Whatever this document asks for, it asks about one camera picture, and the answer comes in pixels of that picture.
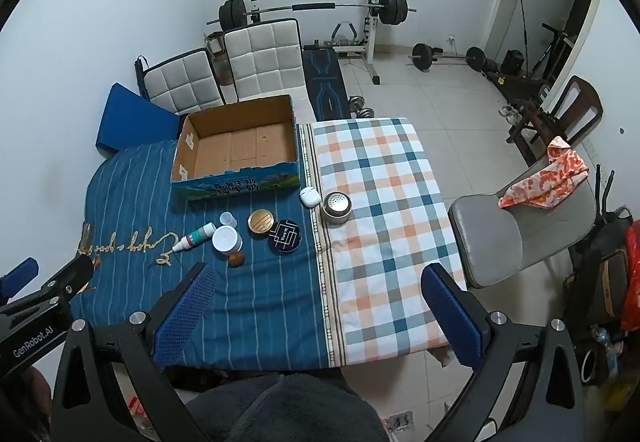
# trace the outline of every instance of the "orange patterned towel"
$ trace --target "orange patterned towel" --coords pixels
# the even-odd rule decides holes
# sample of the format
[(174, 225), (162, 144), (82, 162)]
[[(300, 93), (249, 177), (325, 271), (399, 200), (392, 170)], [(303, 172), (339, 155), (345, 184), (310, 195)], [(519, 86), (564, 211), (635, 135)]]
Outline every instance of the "orange patterned towel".
[(589, 175), (589, 167), (559, 136), (546, 148), (549, 166), (516, 182), (498, 200), (501, 209), (516, 204), (551, 209), (557, 206)]

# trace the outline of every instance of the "blue box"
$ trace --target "blue box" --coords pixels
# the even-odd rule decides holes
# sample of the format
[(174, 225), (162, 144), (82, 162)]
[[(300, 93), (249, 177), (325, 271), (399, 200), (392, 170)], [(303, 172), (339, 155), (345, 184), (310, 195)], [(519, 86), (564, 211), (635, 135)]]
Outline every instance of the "blue box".
[(171, 186), (187, 200), (299, 187), (291, 98), (250, 99), (188, 115)]
[(143, 99), (121, 84), (111, 87), (95, 145), (107, 151), (175, 140), (180, 117)]

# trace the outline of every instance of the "small white cup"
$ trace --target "small white cup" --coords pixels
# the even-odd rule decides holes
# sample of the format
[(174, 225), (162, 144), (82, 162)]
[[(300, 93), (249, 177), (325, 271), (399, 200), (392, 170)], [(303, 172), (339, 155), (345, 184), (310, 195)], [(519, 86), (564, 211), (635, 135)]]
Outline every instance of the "small white cup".
[(221, 226), (213, 233), (211, 243), (218, 252), (229, 256), (242, 248), (242, 236), (231, 226)]
[(233, 227), (234, 229), (238, 226), (238, 221), (229, 211), (225, 211), (220, 215), (220, 223), (224, 226)]

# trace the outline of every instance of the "plastic bag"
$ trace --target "plastic bag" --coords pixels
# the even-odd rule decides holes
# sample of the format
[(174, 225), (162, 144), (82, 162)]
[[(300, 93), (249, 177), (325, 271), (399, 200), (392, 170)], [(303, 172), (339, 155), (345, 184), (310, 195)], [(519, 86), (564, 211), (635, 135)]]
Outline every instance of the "plastic bag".
[(629, 288), (622, 309), (622, 329), (640, 328), (640, 220), (626, 230), (626, 252), (629, 260)]

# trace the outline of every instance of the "wooden chair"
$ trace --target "wooden chair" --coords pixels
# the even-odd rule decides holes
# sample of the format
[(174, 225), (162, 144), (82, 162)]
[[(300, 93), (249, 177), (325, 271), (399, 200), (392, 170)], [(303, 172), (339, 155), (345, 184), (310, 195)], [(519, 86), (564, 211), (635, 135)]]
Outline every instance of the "wooden chair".
[[(574, 88), (578, 90), (578, 94), (569, 107), (561, 115), (558, 115), (567, 96)], [(603, 114), (602, 103), (595, 88), (578, 76), (572, 76), (569, 79), (558, 102), (550, 112), (546, 112), (531, 101), (521, 101), (520, 104), (524, 108), (522, 120), (511, 127), (507, 142), (513, 143), (518, 147), (529, 166), (535, 164), (538, 160), (529, 146), (537, 138), (542, 139), (545, 149), (558, 135), (564, 138), (569, 146), (576, 146), (591, 133), (591, 130), (600, 122)], [(579, 130), (574, 131), (573, 128), (592, 108), (595, 112), (593, 117)], [(522, 130), (524, 129), (535, 130), (536, 132), (529, 144), (522, 136)]]

